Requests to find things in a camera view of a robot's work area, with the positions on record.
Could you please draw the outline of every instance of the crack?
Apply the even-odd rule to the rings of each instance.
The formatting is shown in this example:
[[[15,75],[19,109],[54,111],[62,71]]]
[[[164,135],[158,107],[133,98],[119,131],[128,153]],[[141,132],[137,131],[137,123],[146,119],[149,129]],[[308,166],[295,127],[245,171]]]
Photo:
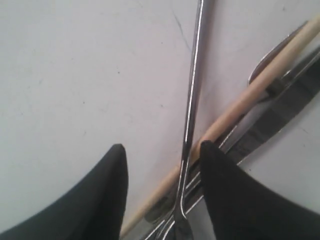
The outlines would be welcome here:
[[[174,20],[175,20],[176,24],[178,25],[178,28],[179,28],[179,30],[180,30],[181,36],[182,36],[182,38],[183,38],[183,41],[184,41],[186,47],[188,48],[188,50],[191,52],[191,47],[189,46],[188,41],[187,41],[187,39],[186,39],[186,36],[185,36],[185,34],[184,34],[184,31],[183,31],[183,29],[182,29],[181,22],[179,21],[179,18],[177,17],[175,11],[172,10],[172,14],[173,14],[173,16],[174,16]]]

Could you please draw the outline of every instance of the wooden dowel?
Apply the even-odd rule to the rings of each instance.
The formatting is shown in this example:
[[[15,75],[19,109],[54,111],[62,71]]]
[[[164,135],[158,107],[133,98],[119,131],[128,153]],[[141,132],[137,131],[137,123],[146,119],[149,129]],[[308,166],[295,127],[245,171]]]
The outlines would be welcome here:
[[[200,145],[205,140],[215,141],[227,130],[248,108],[255,103],[261,93],[272,81],[284,73],[293,63],[299,53],[320,32],[320,15],[310,20],[301,31],[288,43],[288,45],[273,59],[273,61],[255,78],[255,80],[242,92],[239,98],[232,103],[226,111],[209,127],[205,134],[195,144],[191,153],[191,164],[200,155]],[[173,186],[179,176],[180,165],[163,179],[158,188],[150,195],[142,207],[132,218],[122,226],[120,236],[125,236]]]

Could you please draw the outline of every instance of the wooden stick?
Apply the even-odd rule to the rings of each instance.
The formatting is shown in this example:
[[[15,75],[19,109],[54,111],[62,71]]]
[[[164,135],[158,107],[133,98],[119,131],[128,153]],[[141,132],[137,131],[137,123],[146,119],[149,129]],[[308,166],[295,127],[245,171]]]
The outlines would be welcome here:
[[[205,140],[214,142],[231,126],[241,114],[255,103],[261,93],[272,81],[284,73],[293,63],[298,54],[320,32],[320,15],[310,20],[301,31],[288,43],[288,45],[273,59],[273,61],[255,78],[255,80],[242,92],[239,98],[232,103],[226,111],[209,127],[203,137],[195,144],[191,153],[191,164],[200,155],[200,145]],[[120,236],[126,235],[173,186],[179,176],[180,165],[164,178],[159,187],[151,194],[136,214],[122,226]]]

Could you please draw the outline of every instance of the white surface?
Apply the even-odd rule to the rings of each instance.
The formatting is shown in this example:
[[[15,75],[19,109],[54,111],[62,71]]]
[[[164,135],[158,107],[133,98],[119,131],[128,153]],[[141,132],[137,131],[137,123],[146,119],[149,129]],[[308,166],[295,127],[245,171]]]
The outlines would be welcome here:
[[[196,5],[196,0],[0,2],[0,232],[63,195],[114,143],[127,150],[125,219],[177,163]],[[319,10],[318,0],[215,1],[195,138],[246,87],[260,58]],[[314,129],[317,122],[306,120],[303,126]],[[314,134],[306,145],[317,149]],[[267,162],[276,160],[279,149],[252,162],[252,175],[298,202],[314,204],[315,182],[305,176],[314,179],[317,169],[298,174],[307,165],[301,156],[289,155],[274,172],[274,161]],[[292,157],[296,167],[288,169],[284,163]]]

